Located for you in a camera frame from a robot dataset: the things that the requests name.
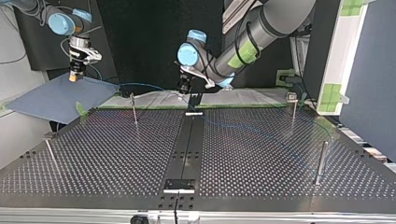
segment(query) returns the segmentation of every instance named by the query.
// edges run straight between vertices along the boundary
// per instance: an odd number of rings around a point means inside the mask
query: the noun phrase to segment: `white wall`
[[[1,7],[16,25],[12,11]],[[0,169],[35,147],[50,131],[49,123],[9,110],[1,105],[42,85],[46,74],[31,71],[27,57],[17,63],[1,64],[19,59],[25,52],[20,35],[0,12]]]

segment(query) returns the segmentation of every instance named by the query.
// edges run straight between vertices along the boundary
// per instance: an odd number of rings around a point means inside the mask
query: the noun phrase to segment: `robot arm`
[[[222,88],[231,87],[235,73],[253,63],[260,51],[277,38],[286,37],[294,32],[307,18],[315,1],[263,1],[259,17],[253,22],[248,22],[247,29],[217,59],[205,50],[206,34],[190,30],[186,43],[180,46],[177,53],[180,70],[183,72],[179,83],[188,85],[187,79],[182,80],[187,77],[185,73],[188,73],[204,78],[207,88],[215,85]]]
[[[70,81],[75,82],[83,77],[88,64],[102,60],[102,55],[91,48],[91,13],[74,9],[72,14],[66,14],[45,1],[36,0],[12,0],[9,4],[48,24],[55,34],[70,36]]]

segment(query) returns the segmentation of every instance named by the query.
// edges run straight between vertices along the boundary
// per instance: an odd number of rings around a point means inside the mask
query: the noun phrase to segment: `blue cable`
[[[158,86],[155,86],[155,85],[146,84],[146,83],[137,83],[137,82],[123,83],[123,84],[120,84],[120,86],[144,86],[144,87],[151,87],[151,88],[153,88],[153,89],[157,89],[157,90],[160,90],[160,91],[167,91],[166,89],[161,88],[161,87],[158,87]],[[190,105],[186,100],[184,100],[183,98],[181,98],[181,99],[188,105],[188,107],[190,107],[192,110],[196,111],[195,108],[194,108],[192,105]],[[200,116],[200,117],[203,118],[203,119],[204,119],[206,122],[208,122],[208,123],[211,123],[211,124],[214,124],[214,125],[223,127],[223,128],[241,128],[241,129],[246,129],[246,130],[252,131],[252,132],[254,132],[254,133],[263,134],[264,136],[266,136],[266,137],[268,137],[268,138],[270,138],[270,139],[275,140],[275,141],[276,141],[277,143],[279,143],[282,147],[288,149],[289,151],[292,151],[292,149],[291,149],[289,146],[287,146],[286,144],[284,144],[284,143],[278,141],[275,137],[271,136],[270,134],[264,133],[263,131],[257,130],[257,129],[255,129],[255,128],[253,128],[253,127],[248,126],[248,125],[221,124],[221,123],[217,123],[217,122],[215,122],[215,121],[212,121],[212,120],[208,119],[206,116],[203,116],[203,115],[202,115],[202,116]],[[321,126],[320,124],[315,123],[314,121],[311,121],[311,120],[304,120],[304,119],[300,119],[300,118],[299,118],[299,120],[304,121],[304,122],[314,123],[314,124],[318,125],[322,130],[324,130],[325,133],[326,133],[327,135],[329,135],[331,141],[330,141],[330,150],[329,150],[329,153],[328,153],[328,156],[327,156],[328,158],[327,158],[326,161],[325,161],[325,167],[326,167],[327,161],[328,161],[328,159],[329,159],[329,157],[330,157],[330,155],[331,155],[331,151],[332,151],[332,136],[330,135],[330,133],[327,131],[327,129],[326,129],[325,127]],[[317,170],[317,169],[312,169],[312,167],[309,167],[308,165],[306,165],[306,164],[303,162],[303,160],[302,160],[299,156],[293,155],[293,158],[296,159],[298,162],[301,162],[301,164],[302,164],[304,167],[308,168],[308,170],[312,170],[312,171]]]

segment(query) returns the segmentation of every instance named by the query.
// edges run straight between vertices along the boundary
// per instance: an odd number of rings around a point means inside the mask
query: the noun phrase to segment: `black backdrop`
[[[98,0],[120,83],[175,89],[177,50],[190,29],[204,31],[221,52],[222,0]]]

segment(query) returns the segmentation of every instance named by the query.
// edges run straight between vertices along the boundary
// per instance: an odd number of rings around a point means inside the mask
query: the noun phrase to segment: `cable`
[[[297,47],[297,36],[294,37],[294,42],[295,42],[296,57],[297,57],[297,64],[298,64],[298,70],[299,70],[299,75],[297,75],[297,76],[301,78],[301,81],[303,82],[303,86],[304,86],[304,89],[306,91],[306,94],[308,95],[308,98],[311,101],[312,105],[314,106],[315,110],[318,110],[317,106],[314,104],[314,100],[312,99],[311,94],[309,94],[308,88],[306,87],[305,81],[304,81],[304,78],[303,78],[303,73],[302,73],[301,66],[300,66],[298,47]]]
[[[100,28],[102,28],[102,26],[96,26],[96,27],[92,28],[91,30],[86,31],[86,32],[84,32],[84,33],[81,33],[81,34],[79,34],[79,35],[86,35],[86,34],[89,34],[90,32],[95,31],[95,30],[99,30]]]
[[[11,115],[11,114],[13,114],[13,113],[15,113],[15,111],[11,111],[11,112],[9,112],[9,113],[6,113],[5,115],[0,116],[0,119],[6,117],[6,116],[8,116],[8,115]]]
[[[160,90],[160,91],[167,91],[167,90],[165,90],[164,88],[161,88],[161,87],[158,87],[158,86],[154,86],[154,85],[151,85],[151,84],[146,84],[146,83],[122,83],[122,84],[120,84],[120,86],[145,86],[145,87],[151,87],[151,88],[153,88],[153,89]],[[169,91],[169,93],[178,96],[177,93],[173,93],[173,92],[170,92],[170,91]],[[186,100],[184,100],[183,98],[181,98],[181,100],[184,101],[184,102],[188,105],[188,107],[190,107],[192,110],[196,111],[195,108],[194,108],[193,106],[191,106]],[[204,115],[202,115],[202,116],[200,116],[200,117],[203,118],[205,121],[211,123],[211,124],[214,124],[214,125],[217,125],[217,126],[220,126],[220,127],[223,127],[223,128],[241,128],[241,129],[249,130],[249,131],[254,132],[254,133],[263,134],[264,136],[266,136],[266,137],[268,137],[268,138],[270,138],[270,139],[275,140],[277,143],[279,143],[282,147],[286,148],[287,150],[292,151],[292,148],[291,148],[291,147],[289,147],[289,146],[287,146],[286,144],[284,144],[284,143],[278,141],[278,140],[276,139],[276,137],[273,137],[273,136],[271,136],[271,135],[268,134],[268,133],[267,133],[267,134],[264,134],[263,131],[258,130],[258,129],[255,129],[255,128],[250,127],[250,126],[248,126],[248,125],[243,125],[243,124],[221,124],[221,123],[217,123],[217,122],[215,122],[215,121],[212,121],[212,120],[208,119],[208,118],[207,118],[206,116],[204,116]],[[331,148],[332,148],[332,136],[330,135],[329,131],[327,131],[327,129],[326,129],[325,127],[323,127],[323,126],[321,126],[320,124],[317,124],[317,123],[315,123],[314,121],[311,121],[311,120],[304,120],[304,119],[301,119],[301,118],[298,118],[298,119],[301,120],[301,121],[303,121],[303,122],[309,122],[309,123],[313,123],[313,124],[319,126],[319,127],[330,137],[330,146],[331,146]],[[293,156],[293,158],[296,159],[297,161],[302,161],[302,159],[301,159],[298,155]],[[303,166],[307,167],[308,170],[312,170],[312,171],[316,171],[316,170],[317,170],[317,168],[313,169],[312,167],[309,167],[309,166],[307,166],[307,165],[304,164],[304,163],[301,163],[301,164],[302,164]]]
[[[24,59],[27,56],[26,51],[24,52],[23,56],[21,56],[19,59],[13,60],[13,61],[9,61],[9,62],[0,62],[1,64],[9,64],[9,63],[17,63],[19,61],[21,61],[22,59]]]
[[[64,6],[56,6],[57,8],[65,8],[65,9],[68,9],[68,10],[71,10],[71,11],[73,11],[73,8],[71,8],[71,7],[64,7]]]
[[[186,44],[191,45],[191,46],[198,52],[198,55],[199,55],[199,57],[200,57],[200,59],[201,59],[201,62],[202,62],[202,64],[203,64],[203,66],[204,66],[204,69],[201,71],[201,73],[203,73],[206,77],[208,77],[208,76],[207,76],[207,67],[210,67],[210,69],[211,69],[217,76],[222,77],[222,78],[234,78],[234,77],[237,77],[237,76],[238,76],[242,71],[244,71],[244,69],[245,69],[245,67],[242,68],[242,70],[240,70],[239,72],[235,73],[234,76],[231,76],[231,77],[225,76],[225,75],[219,73],[219,71],[217,70],[217,68],[216,68],[215,65],[212,65],[213,59],[214,59],[215,57],[212,55],[212,58],[209,59],[209,51],[210,51],[210,49],[207,49],[207,50],[206,50],[206,60],[207,60],[207,64],[205,64],[204,57],[202,56],[202,54],[201,54],[201,52],[198,50],[198,48],[197,48],[195,45],[193,45],[192,43],[190,43],[190,42],[186,42]]]
[[[90,14],[92,14],[91,0],[88,0],[88,11],[90,12]]]
[[[106,78],[106,79],[103,80],[103,81],[109,81],[109,80],[111,80],[111,79],[113,79],[113,78],[117,78],[117,77],[108,77],[108,78]]]
[[[235,32],[235,39],[233,42],[233,45],[235,46],[235,51],[236,51],[236,56],[238,57],[239,61],[243,64],[243,65],[250,65],[252,63],[247,63],[242,59],[241,54],[239,53],[239,31],[241,30],[242,27],[242,23],[244,23],[245,18],[248,16],[249,11],[254,7],[254,5],[257,3],[258,0],[254,0],[250,6],[248,7],[247,11],[245,12],[244,16],[242,17],[241,21],[239,22],[237,28],[236,28],[236,32]],[[256,41],[253,38],[253,35],[250,32],[250,23],[247,23],[247,37],[249,38],[251,44],[253,45],[254,49],[257,50],[258,54],[261,56],[261,51],[259,49],[259,47],[257,46]]]
[[[96,74],[99,76],[99,80],[101,80],[101,81],[103,81],[103,78],[102,78],[102,74],[99,72],[99,70],[95,67],[95,66],[93,66],[92,64],[88,64],[88,66],[89,67],[91,67],[93,70],[95,70],[95,72],[96,72]]]
[[[47,23],[47,3],[45,0],[42,0],[41,4],[43,6],[40,8],[40,26],[45,26]]]

